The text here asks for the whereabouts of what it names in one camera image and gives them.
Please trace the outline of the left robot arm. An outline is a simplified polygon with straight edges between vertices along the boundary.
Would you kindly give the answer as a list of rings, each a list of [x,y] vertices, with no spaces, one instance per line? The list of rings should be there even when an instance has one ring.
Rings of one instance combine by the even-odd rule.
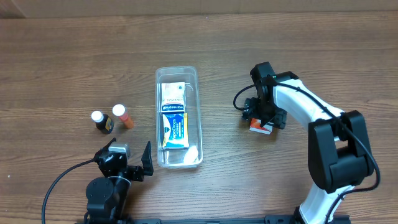
[[[112,139],[94,156],[103,176],[92,180],[86,188],[88,203],[85,223],[133,223],[124,213],[132,182],[142,182],[154,173],[151,142],[141,157],[140,166],[128,164],[131,152],[129,144]]]

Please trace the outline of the blue yellow lozenge box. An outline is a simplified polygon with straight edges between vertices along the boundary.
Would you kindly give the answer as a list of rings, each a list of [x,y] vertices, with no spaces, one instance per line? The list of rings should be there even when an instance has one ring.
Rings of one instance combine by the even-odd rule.
[[[189,147],[187,113],[163,114],[163,149],[184,149]]]

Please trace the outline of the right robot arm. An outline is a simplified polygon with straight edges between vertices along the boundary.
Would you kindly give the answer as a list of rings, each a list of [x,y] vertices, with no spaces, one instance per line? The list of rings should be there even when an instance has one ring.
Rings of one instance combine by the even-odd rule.
[[[308,170],[313,180],[307,198],[291,215],[268,215],[265,223],[350,223],[335,215],[348,194],[378,187],[381,175],[371,153],[364,116],[345,112],[312,93],[293,72],[276,73],[269,62],[250,71],[257,95],[240,108],[258,128],[284,129],[287,115],[308,133]]]

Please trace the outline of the white blue plaster box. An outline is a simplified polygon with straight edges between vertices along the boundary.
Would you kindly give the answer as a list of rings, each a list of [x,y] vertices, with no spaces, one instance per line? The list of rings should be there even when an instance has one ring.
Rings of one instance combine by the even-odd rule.
[[[185,83],[173,82],[161,84],[161,112],[184,113],[185,112]]]

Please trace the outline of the red white medicine box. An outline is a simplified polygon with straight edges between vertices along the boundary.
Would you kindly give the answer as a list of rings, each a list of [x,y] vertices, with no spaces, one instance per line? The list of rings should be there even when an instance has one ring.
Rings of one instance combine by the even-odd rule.
[[[251,120],[249,130],[257,133],[270,135],[273,130],[273,127],[268,124],[261,126],[261,120],[253,118]]]

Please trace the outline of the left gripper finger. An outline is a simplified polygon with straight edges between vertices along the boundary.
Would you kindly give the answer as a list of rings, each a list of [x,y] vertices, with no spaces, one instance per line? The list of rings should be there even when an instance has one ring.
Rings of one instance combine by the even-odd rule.
[[[105,145],[105,146],[101,149],[101,152],[109,151],[109,147],[110,147],[110,145],[111,145],[113,142],[116,142],[116,138],[112,138],[112,140],[110,140],[110,142],[107,143],[107,145]]]
[[[151,149],[152,149],[151,142],[148,141],[144,153],[142,154],[141,157],[143,172],[144,175],[146,176],[153,176],[154,173]]]

